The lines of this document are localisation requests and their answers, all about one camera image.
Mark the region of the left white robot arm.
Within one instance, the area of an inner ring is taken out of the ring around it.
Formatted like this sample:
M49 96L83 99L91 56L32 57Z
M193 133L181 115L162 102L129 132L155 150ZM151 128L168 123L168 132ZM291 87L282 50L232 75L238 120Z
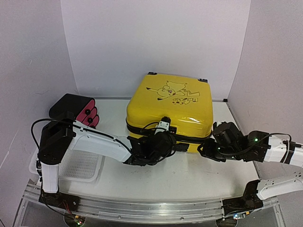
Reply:
M178 143L169 131L169 117L163 117L156 127L147 128L147 136L138 139L106 134L75 120L71 113L60 120L39 119L32 126L40 122L47 122L42 128L40 140L35 141L42 191L45 192L45 199L54 207L60 206L64 200L59 193L59 164L68 150L109 157L126 165L153 166L175 152L188 148L188 145Z

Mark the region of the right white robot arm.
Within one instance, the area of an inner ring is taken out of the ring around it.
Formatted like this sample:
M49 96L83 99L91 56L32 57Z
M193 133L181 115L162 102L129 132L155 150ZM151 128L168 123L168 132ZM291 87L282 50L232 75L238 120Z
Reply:
M242 160L244 162L277 162L297 167L303 166L303 146L279 138L280 133L252 131L244 136L241 132L218 132L198 146L197 151L205 158L217 162ZM278 195L301 191L303 174L295 172L291 176L276 179L254 180L246 184L240 197L223 200L227 214L237 211L253 211L263 207L263 201Z

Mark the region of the yellow Pikachu suitcase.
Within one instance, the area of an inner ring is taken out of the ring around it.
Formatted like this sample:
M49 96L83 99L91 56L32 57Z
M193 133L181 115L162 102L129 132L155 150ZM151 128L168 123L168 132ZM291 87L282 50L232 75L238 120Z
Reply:
M206 79L149 72L144 76L126 109L129 135L148 136L167 116L169 131L177 143L188 143L187 153L197 153L197 147L212 133L213 102Z

